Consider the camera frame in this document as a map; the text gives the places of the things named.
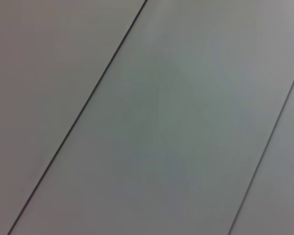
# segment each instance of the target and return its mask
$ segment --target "gray surface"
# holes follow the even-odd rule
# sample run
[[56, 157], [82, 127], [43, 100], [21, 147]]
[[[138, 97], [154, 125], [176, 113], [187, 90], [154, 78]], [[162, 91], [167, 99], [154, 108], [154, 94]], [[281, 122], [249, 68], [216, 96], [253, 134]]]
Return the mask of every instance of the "gray surface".
[[0, 235], [7, 234], [143, 0], [0, 0]]
[[151, 0], [14, 235], [226, 234], [294, 79], [294, 0]]
[[232, 235], [294, 235], [294, 89]]

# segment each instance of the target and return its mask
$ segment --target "gray panel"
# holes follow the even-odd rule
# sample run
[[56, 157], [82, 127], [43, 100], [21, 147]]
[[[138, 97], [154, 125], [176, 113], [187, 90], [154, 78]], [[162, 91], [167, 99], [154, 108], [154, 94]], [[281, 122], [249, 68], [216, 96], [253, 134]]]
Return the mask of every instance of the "gray panel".
[[0, 0], [0, 235], [7, 234], [143, 0]]
[[232, 234], [294, 235], [294, 89]]
[[151, 0], [13, 234], [226, 234], [294, 79], [294, 0]]

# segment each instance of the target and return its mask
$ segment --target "metal panel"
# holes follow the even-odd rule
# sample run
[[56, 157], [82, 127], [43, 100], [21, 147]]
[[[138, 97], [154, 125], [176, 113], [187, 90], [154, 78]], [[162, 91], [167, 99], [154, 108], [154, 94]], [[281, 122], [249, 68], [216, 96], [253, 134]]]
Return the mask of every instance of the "metal panel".
[[0, 0], [0, 235], [7, 234], [143, 0]]
[[294, 0], [151, 0], [13, 234], [226, 234], [294, 79]]
[[294, 235], [294, 89], [232, 234]]

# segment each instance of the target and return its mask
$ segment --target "ceiling panel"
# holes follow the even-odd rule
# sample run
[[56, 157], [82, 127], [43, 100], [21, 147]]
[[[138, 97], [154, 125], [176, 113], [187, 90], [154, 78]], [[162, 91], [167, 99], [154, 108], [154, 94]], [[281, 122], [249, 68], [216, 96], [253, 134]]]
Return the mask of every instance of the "ceiling panel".
[[233, 235], [294, 235], [294, 88]]
[[143, 0], [0, 0], [0, 235], [7, 234]]
[[294, 79], [294, 0], [151, 0], [14, 235], [227, 234]]

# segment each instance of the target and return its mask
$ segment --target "dark line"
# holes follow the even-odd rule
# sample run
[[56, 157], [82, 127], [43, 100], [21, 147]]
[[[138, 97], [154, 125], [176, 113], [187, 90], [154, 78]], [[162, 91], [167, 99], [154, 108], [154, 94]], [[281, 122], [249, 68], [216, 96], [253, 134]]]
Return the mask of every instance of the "dark line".
[[239, 217], [239, 214], [240, 214], [241, 209], [242, 209], [242, 207], [243, 207], [243, 204], [244, 204], [244, 202], [245, 202], [245, 200], [246, 200], [246, 197], [247, 197], [247, 195], [248, 195], [248, 192], [249, 192], [249, 190], [250, 190], [250, 187], [251, 187], [251, 185], [252, 185], [252, 183], [253, 183], [253, 181], [254, 181], [254, 179], [255, 179], [255, 175], [256, 175], [256, 173], [257, 173], [257, 171], [258, 171], [258, 168], [259, 168], [259, 166], [260, 166], [260, 163], [261, 163], [262, 159], [264, 158], [265, 152], [266, 152], [266, 150], [267, 150], [267, 148], [268, 148], [268, 145], [269, 145], [270, 140], [271, 140], [271, 138], [272, 138], [272, 136], [273, 136], [273, 133], [274, 133], [274, 131], [275, 131], [275, 129], [276, 129], [276, 126], [278, 125], [278, 122], [279, 122], [279, 120], [280, 120], [280, 117], [281, 117], [281, 115], [282, 115], [282, 112], [283, 112], [283, 110], [284, 110], [284, 107], [285, 107], [285, 105], [286, 105], [286, 102], [288, 101], [289, 96], [290, 96], [290, 94], [291, 94], [291, 92], [292, 92], [293, 86], [294, 86], [294, 81], [293, 81], [293, 83], [292, 83], [292, 85], [291, 85], [291, 87], [290, 87], [290, 90], [289, 90], [288, 95], [287, 95], [286, 98], [285, 98], [285, 101], [284, 101], [284, 103], [283, 103], [283, 105], [282, 105], [282, 108], [281, 108], [281, 111], [280, 111], [280, 113], [279, 113], [279, 116], [278, 116], [277, 120], [275, 121], [274, 127], [273, 127], [273, 129], [272, 129], [272, 131], [271, 131], [271, 134], [270, 134], [270, 136], [269, 136], [269, 139], [268, 139], [268, 141], [267, 141], [267, 144], [266, 144], [266, 146], [265, 146], [265, 149], [264, 149], [264, 151], [263, 151], [263, 153], [262, 153], [262, 155], [261, 155], [261, 157], [260, 157], [260, 160], [259, 160], [259, 162], [258, 162], [258, 164], [257, 164], [257, 166], [256, 166], [256, 169], [255, 169], [255, 171], [254, 171], [254, 174], [253, 174], [253, 176], [251, 177], [251, 180], [250, 180], [250, 182], [249, 182], [249, 185], [248, 185], [248, 187], [247, 187], [247, 190], [246, 190], [246, 192], [245, 192], [245, 195], [244, 195], [244, 197], [243, 197], [243, 200], [242, 200], [242, 202], [241, 202], [241, 204], [240, 204], [240, 207], [239, 207], [239, 209], [238, 209], [238, 211], [237, 211], [237, 213], [236, 213], [236, 215], [235, 215], [235, 218], [234, 218], [234, 220], [233, 220], [233, 222], [232, 222], [232, 225], [231, 225], [230, 230], [229, 230], [229, 232], [228, 232], [227, 235], [231, 235], [231, 232], [232, 232], [232, 230], [233, 230], [233, 227], [234, 227], [234, 225], [235, 225], [235, 222], [236, 222], [237, 218]]
[[12, 227], [10, 228], [10, 230], [9, 230], [9, 232], [8, 232], [7, 235], [11, 235], [13, 229], [15, 228], [16, 224], [18, 223], [19, 219], [21, 218], [23, 212], [25, 211], [25, 209], [26, 209], [26, 207], [28, 206], [30, 200], [32, 199], [33, 195], [35, 194], [37, 188], [38, 188], [39, 185], [41, 184], [41, 182], [42, 182], [42, 180], [44, 179], [45, 175], [47, 174], [49, 168], [51, 167], [52, 163], [54, 162], [55, 158], [57, 157], [57, 155], [58, 155], [58, 153], [60, 152], [61, 148], [63, 147], [65, 141], [67, 140], [67, 138], [69, 137], [70, 133], [72, 132], [73, 128], [75, 127], [77, 121], [79, 120], [80, 116], [82, 115], [83, 111], [85, 110], [87, 104], [89, 103], [90, 99], [92, 98], [93, 94], [95, 93], [95, 91], [96, 91], [97, 87], [99, 86], [100, 82], [102, 81], [102, 78], [104, 77], [104, 75], [105, 75], [106, 72], [108, 71], [110, 65], [112, 64], [114, 58], [115, 58], [116, 55], [118, 54], [118, 52], [119, 52], [121, 46], [123, 45], [124, 41], [126, 40], [128, 34], [130, 33], [130, 31], [131, 31], [133, 25], [135, 24], [135, 22], [136, 22], [137, 18], [139, 17], [140, 13], [142, 12], [142, 10], [143, 10], [144, 6], [146, 5], [147, 1], [148, 1], [148, 0], [144, 0], [143, 5], [141, 6], [140, 10], [138, 11], [137, 15], [135, 16], [135, 18], [134, 18], [134, 20], [133, 20], [131, 26], [128, 28], [126, 34], [124, 35], [122, 41], [121, 41], [120, 44], [119, 44], [117, 50], [114, 52], [114, 54], [113, 54], [111, 60], [109, 61], [109, 63], [108, 63], [108, 65], [107, 65], [106, 69], [105, 69], [104, 72], [102, 73], [102, 75], [101, 75], [101, 77], [100, 77], [98, 83], [96, 84], [95, 88], [94, 88], [93, 91], [91, 92], [91, 94], [90, 94], [90, 96], [88, 97], [86, 103], [84, 104], [83, 108], [81, 109], [81, 111], [79, 112], [77, 118], [75, 119], [73, 125], [71, 126], [71, 128], [70, 128], [69, 131], [68, 131], [68, 133], [67, 133], [66, 136], [64, 137], [63, 141], [61, 142], [61, 144], [60, 144], [58, 150], [55, 152], [53, 158], [51, 159], [51, 161], [50, 161], [50, 163], [48, 164], [47, 168], [45, 169], [43, 175], [42, 175], [41, 178], [39, 179], [39, 181], [38, 181], [36, 187], [34, 188], [33, 192], [30, 194], [28, 200], [26, 201], [25, 205], [23, 206], [21, 212], [19, 213], [18, 217], [17, 217], [16, 220], [14, 221], [14, 223], [13, 223]]

